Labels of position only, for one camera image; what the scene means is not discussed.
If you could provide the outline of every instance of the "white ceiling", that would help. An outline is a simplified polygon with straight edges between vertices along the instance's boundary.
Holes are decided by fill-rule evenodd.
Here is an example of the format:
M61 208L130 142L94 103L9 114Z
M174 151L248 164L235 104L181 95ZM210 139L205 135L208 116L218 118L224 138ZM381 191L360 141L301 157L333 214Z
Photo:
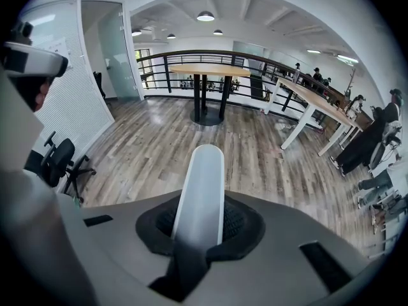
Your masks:
M134 37L134 42L166 41L168 33L197 22L196 17L203 10L214 14L221 22L221 30L222 21L245 22L291 38L305 49L354 56L335 33L313 17L265 0L171 0L160 3L131 17L132 28L142 29L144 34Z

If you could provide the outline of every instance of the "high table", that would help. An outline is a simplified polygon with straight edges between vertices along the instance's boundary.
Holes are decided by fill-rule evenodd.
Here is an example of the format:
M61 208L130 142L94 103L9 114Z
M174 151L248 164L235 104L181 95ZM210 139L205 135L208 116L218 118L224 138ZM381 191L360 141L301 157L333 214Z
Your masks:
M247 77L249 70L225 64L179 64L170 67L170 71L180 74L194 74L194 110L191 112L191 120L204 126L218 125L224 120L225 106L231 86L232 76ZM200 111L200 75L202 78L201 111ZM205 105L207 91L207 75L225 76L222 90L221 106L219 110Z
M356 123L354 122L354 125L352 125L352 127L350 128L350 130L347 132L347 134L345 135L345 137L340 141L339 145L341 147L342 150L344 150L343 144L344 142L349 138L349 136L351 135L351 133L357 128L356 133L354 134L354 136L350 139L350 142L357 136L357 134L360 131L363 131L363 129Z
M285 85L288 89L295 92L309 104L306 110L304 111L303 115L300 117L298 125L295 127L295 129L292 131L292 133L289 135L286 141L282 144L281 146L282 150L285 150L290 145L290 143L298 136L303 127L305 127L307 121L312 117L312 114L313 112L315 112L315 110L318 110L324 113L325 115L328 115L329 117L333 118L334 120L340 123L339 128L336 130L333 136L330 137L329 142L318 153L319 156L322 156L340 138L341 134L344 133L344 131L346 131L350 126L354 127L357 126L357 124L354 121L347 118L345 113L343 111L338 110L336 106L330 105L329 103L327 103L325 99L318 96L316 93L313 93L312 91L306 89L305 87L297 85L291 82L290 80L284 78L278 78L275 90L273 91L272 96L269 100L268 109L265 110L266 111L265 113L267 113L267 111L269 111L269 108L272 106L272 103L276 98L277 91L279 90L281 84Z

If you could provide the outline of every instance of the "wooden floor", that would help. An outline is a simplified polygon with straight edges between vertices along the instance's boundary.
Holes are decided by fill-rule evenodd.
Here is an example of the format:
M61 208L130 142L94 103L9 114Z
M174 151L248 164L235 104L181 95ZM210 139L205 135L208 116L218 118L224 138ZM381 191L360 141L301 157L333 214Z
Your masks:
M373 235L368 210L355 203L356 183L369 175L361 166L341 177L328 160L341 152L337 144L319 157L324 137L305 127L282 151L290 120L227 105L225 121L205 127L190 120L192 109L192 100L174 98L114 104L116 123L87 153L98 174L80 183L84 206L182 189L193 150L211 143L224 152L225 189L295 207L362 253L373 253L366 247L380 241L380 234Z

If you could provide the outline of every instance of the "table base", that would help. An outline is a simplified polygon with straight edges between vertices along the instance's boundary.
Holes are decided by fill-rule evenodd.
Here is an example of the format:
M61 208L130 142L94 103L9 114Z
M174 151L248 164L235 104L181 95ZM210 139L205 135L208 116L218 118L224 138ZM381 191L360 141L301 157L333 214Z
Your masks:
M190 119L194 121L196 124L200 124L203 126L214 126L222 123L224 120L219 117L218 109L207 106L206 112L202 111L201 109L200 111L201 113L199 121L195 121L195 110L191 111L190 113Z

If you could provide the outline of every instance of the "paper on wall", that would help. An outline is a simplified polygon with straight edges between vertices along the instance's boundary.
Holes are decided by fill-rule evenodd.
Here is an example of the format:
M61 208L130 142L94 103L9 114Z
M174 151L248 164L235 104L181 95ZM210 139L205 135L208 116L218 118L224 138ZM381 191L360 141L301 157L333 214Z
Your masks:
M43 44L38 45L38 48L60 54L61 56L68 59L68 67L72 67L71 59L69 58L68 49L66 47L65 38L60 38L58 40L50 42L44 42Z

